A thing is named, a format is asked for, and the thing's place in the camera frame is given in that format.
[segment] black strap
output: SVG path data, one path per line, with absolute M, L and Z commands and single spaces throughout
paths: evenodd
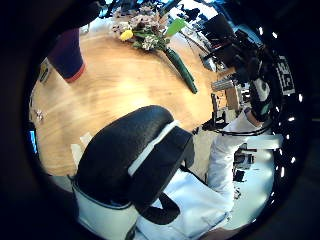
M 158 225 L 171 223 L 180 214 L 178 205 L 172 201 L 165 193 L 161 193 L 159 200 L 162 208 L 149 207 L 141 216 Z
M 196 174 L 194 174 L 193 172 L 191 172 L 189 168 L 186 168 L 185 166 L 181 165 L 181 166 L 180 166 L 180 170 L 183 171 L 183 172 L 188 172 L 188 173 L 192 174 L 192 175 L 195 176 L 195 178 L 198 179 L 201 183 L 203 183 L 204 185 L 208 186 L 208 184 L 205 183 L 201 178 L 199 178 Z

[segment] table surface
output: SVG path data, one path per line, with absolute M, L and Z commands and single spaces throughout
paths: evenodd
M 82 146 L 79 138 L 85 133 L 94 136 L 140 107 L 163 106 L 188 131 L 211 118 L 210 84 L 217 74 L 203 67 L 196 45 L 179 34 L 170 43 L 194 76 L 198 93 L 193 94 L 163 53 L 136 50 L 109 36 L 110 24 L 96 19 L 80 37 L 86 68 L 77 81 L 68 84 L 53 70 L 35 85 L 31 114 L 40 160 L 51 175 L 74 174 L 70 145 Z M 224 96 L 220 98 L 225 104 Z M 36 120 L 37 109 L 43 112 L 42 122 Z

